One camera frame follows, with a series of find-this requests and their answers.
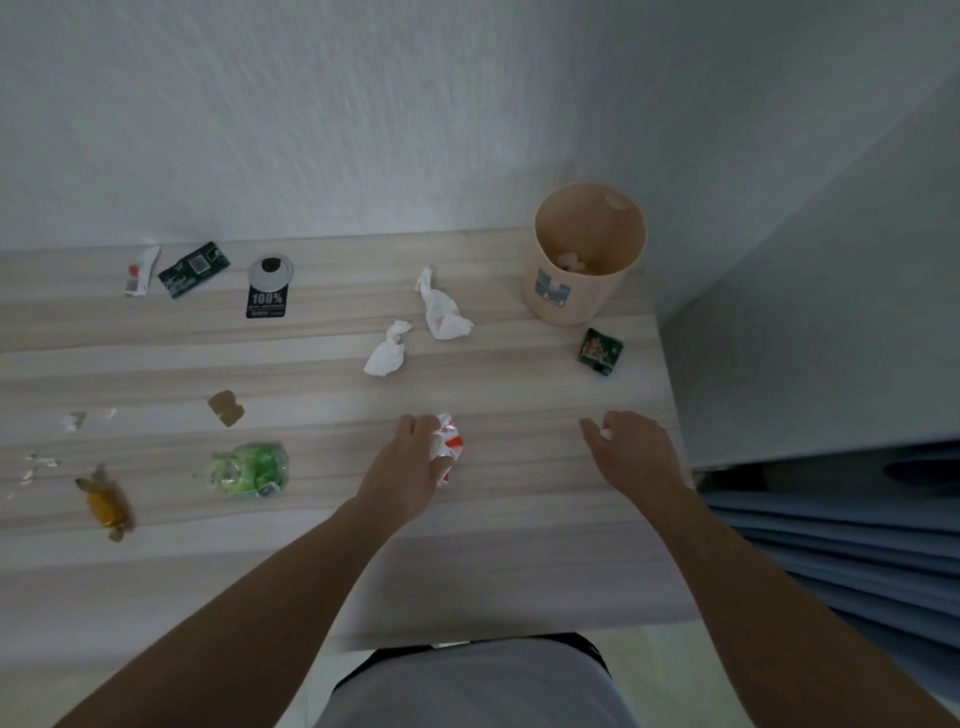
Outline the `person's left hand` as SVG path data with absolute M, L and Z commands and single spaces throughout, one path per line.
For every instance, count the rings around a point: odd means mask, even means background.
M 450 458 L 431 463 L 398 452 L 395 431 L 374 458 L 354 500 L 379 527 L 397 532 L 426 510 L 453 463 Z

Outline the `person's right hand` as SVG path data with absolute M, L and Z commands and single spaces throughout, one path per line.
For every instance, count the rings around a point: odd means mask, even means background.
M 593 460 L 604 480 L 641 507 L 652 499 L 686 487 L 679 457 L 666 431 L 652 418 L 630 410 L 606 412 L 613 432 L 605 456 Z

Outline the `white red wrapper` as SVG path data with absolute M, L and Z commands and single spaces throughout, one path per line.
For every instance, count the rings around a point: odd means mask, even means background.
M 450 458 L 453 462 L 462 455 L 464 441 L 450 413 L 437 415 L 438 428 L 431 435 L 429 459 Z

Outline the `person's left forearm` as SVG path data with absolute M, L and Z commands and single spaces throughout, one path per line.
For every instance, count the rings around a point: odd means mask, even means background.
M 54 728 L 274 728 L 359 577 L 430 499 L 357 494 L 151 644 Z

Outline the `person's right forearm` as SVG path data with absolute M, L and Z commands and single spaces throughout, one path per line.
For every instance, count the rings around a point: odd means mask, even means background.
M 960 728 L 680 481 L 624 490 L 678 566 L 756 728 Z

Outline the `white crumpled paper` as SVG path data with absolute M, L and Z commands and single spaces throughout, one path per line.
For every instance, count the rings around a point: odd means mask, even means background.
M 369 376 L 385 378 L 400 370 L 404 362 L 405 346 L 402 336 L 412 329 L 408 321 L 395 321 L 386 331 L 385 339 L 377 345 L 364 366 Z

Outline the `small green snack packet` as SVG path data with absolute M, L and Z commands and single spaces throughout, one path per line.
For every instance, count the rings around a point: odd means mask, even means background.
M 595 373 L 608 377 L 617 366 L 624 346 L 618 338 L 589 327 L 582 339 L 578 361 Z

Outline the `white wrapper with orange print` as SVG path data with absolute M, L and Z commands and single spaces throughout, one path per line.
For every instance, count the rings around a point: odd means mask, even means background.
M 433 270 L 426 267 L 422 270 L 414 290 L 421 296 L 425 305 L 427 327 L 432 336 L 438 341 L 468 336 L 474 324 L 461 315 L 459 307 L 452 297 L 432 286 Z

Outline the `beige round waste bin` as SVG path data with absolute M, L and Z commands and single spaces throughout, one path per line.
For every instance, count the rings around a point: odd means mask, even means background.
M 588 323 L 641 260 L 647 242 L 642 211 L 606 184 L 571 183 L 539 206 L 520 292 L 535 316 L 554 326 Z M 575 252 L 594 274 L 567 273 L 558 255 Z

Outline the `green clear plastic wrapper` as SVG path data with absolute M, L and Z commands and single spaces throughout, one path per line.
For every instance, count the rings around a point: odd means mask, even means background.
M 215 453 L 210 488 L 233 499 L 266 499 L 280 494 L 289 480 L 289 457 L 280 443 L 246 443 Z

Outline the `brown cardboard piece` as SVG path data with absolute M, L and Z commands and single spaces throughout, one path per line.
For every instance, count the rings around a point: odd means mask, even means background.
M 207 405 L 216 418 L 226 427 L 234 427 L 245 415 L 242 406 L 231 390 L 223 390 L 210 396 Z

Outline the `black hang tag white circle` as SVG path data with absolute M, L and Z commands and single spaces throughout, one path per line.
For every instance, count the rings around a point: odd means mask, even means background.
M 246 319 L 282 319 L 286 314 L 294 264 L 284 254 L 268 253 L 247 269 Z

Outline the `white shirt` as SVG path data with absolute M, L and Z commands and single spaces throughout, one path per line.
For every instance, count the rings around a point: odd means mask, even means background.
M 314 728 L 641 728 L 612 675 L 544 639 L 385 661 L 331 692 Z

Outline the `long green black packet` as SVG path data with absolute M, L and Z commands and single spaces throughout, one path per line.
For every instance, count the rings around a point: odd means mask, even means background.
M 222 249 L 213 241 L 186 254 L 158 274 L 158 279 L 173 300 L 208 282 L 231 266 Z

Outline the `white red torn sachet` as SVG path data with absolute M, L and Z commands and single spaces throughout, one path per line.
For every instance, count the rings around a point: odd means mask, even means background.
M 154 268 L 162 252 L 161 245 L 143 249 L 136 261 L 127 267 L 124 295 L 127 298 L 145 298 L 150 289 Z

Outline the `yellow candy wrapper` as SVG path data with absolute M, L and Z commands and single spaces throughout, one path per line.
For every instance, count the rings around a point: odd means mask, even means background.
M 136 528 L 134 510 L 107 465 L 98 464 L 89 474 L 77 477 L 75 484 L 84 502 L 108 540 L 120 544 Z

